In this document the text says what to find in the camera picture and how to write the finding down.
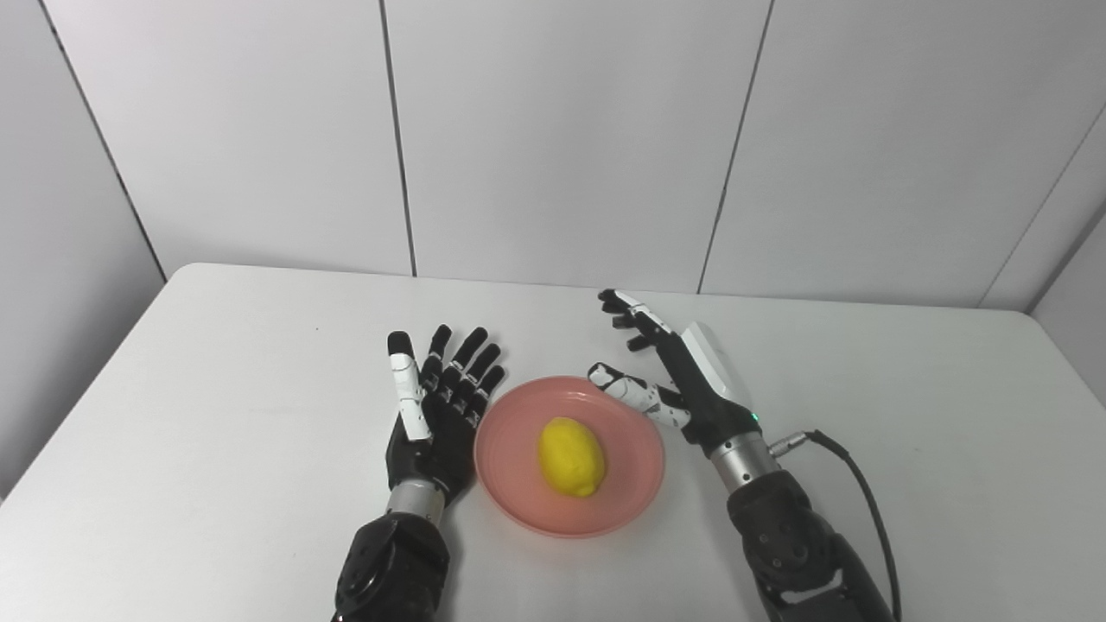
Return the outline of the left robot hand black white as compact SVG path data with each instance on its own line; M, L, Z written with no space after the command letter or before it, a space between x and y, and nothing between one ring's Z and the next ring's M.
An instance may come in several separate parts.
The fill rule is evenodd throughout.
M404 364L397 382L400 412L418 410L428 431L415 440L398 415L385 453L388 483L390 488L407 480L431 483L445 505L452 505L474 481L474 432L505 379L505 369L497 363L501 348L486 326L476 326L453 357L447 357L451 336L450 326L438 326L421 364L415 361L409 334L394 331L388 336L392 359Z

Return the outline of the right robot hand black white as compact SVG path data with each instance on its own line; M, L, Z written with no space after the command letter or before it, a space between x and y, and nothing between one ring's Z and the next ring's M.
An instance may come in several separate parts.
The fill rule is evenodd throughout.
M757 415L735 398L734 381L721 359L709 351L701 326L690 324L679 333L651 308L620 290L604 289L598 300L615 329L637 331L626 342L627 349L653 349L674 386L662 387L601 362L586 374L593 386L647 418L679 429L707 456L722 447L735 447L740 437L762 440Z

